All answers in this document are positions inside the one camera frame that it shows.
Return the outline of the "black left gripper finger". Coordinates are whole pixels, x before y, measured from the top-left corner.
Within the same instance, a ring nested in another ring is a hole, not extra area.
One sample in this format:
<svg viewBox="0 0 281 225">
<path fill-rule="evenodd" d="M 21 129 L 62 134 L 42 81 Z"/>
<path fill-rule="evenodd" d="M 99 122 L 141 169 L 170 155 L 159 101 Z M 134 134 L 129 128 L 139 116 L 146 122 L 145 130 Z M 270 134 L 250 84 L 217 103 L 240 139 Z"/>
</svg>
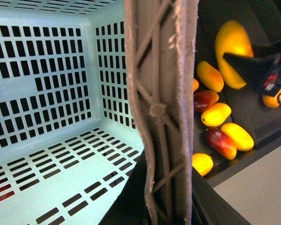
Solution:
<svg viewBox="0 0 281 225">
<path fill-rule="evenodd" d="M 232 66 L 245 82 L 254 89 L 258 89 L 265 76 L 269 73 L 281 54 L 266 57 L 245 57 L 226 52 L 223 58 Z"/>
</svg>

